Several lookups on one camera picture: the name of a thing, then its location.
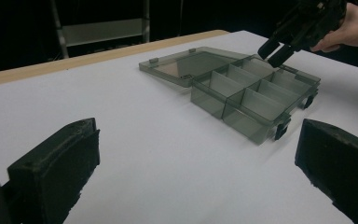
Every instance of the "human hand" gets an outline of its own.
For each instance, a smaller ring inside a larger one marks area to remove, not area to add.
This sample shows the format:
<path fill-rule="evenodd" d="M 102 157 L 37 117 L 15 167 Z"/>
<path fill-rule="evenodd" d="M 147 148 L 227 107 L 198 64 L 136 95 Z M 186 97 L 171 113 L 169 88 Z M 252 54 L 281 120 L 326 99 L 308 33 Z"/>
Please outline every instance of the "human hand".
<path fill-rule="evenodd" d="M 330 52 L 339 49 L 339 45 L 358 47 L 358 6 L 348 3 L 347 14 L 341 26 L 327 34 L 311 51 Z"/>

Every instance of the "table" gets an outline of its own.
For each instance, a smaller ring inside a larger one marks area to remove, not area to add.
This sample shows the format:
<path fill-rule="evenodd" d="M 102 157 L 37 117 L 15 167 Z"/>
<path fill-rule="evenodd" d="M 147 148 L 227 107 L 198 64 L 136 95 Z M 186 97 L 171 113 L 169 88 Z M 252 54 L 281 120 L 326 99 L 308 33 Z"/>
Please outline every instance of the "table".
<path fill-rule="evenodd" d="M 0 183 L 61 127 L 94 117 L 102 163 L 65 223 L 351 223 L 294 161 L 305 118 L 358 136 L 358 68 L 296 53 L 285 64 L 321 77 L 319 95 L 281 140 L 256 146 L 138 63 L 202 46 L 254 54 L 266 38 L 192 37 L 0 73 Z"/>

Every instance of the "open lid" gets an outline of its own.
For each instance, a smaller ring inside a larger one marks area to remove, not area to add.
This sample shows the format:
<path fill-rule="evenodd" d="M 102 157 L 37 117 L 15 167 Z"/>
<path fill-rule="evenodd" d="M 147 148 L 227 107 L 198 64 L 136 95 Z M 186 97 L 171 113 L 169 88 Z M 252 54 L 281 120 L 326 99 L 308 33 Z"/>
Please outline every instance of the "open lid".
<path fill-rule="evenodd" d="M 193 77 L 248 56 L 221 49 L 201 47 L 150 59 L 147 62 L 139 63 L 139 68 L 179 86 L 190 87 Z"/>

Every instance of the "white tabletop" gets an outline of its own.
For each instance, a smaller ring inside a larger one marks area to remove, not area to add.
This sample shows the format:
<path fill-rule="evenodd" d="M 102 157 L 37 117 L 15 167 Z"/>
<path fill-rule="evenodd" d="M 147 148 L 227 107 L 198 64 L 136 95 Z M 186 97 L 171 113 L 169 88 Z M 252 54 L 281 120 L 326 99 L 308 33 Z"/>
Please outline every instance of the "white tabletop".
<path fill-rule="evenodd" d="M 254 54 L 247 32 L 0 85 L 0 183 L 6 168 L 64 125 L 96 118 L 99 165 L 65 223 L 351 223 L 295 166 L 303 119 L 358 136 L 358 68 L 300 51 L 285 64 L 322 79 L 279 141 L 256 146 L 190 102 L 190 89 L 138 63 L 197 47 Z"/>

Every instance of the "plastic storage box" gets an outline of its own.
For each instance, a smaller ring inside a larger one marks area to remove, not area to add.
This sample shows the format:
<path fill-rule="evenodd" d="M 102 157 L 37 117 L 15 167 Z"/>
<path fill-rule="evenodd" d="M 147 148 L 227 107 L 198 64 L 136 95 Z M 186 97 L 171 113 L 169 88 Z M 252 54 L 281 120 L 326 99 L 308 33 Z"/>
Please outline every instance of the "plastic storage box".
<path fill-rule="evenodd" d="M 257 144 L 281 138 L 296 107 L 307 108 L 320 79 L 257 56 L 198 48 L 140 63 L 140 69 L 183 87 L 191 102 Z"/>

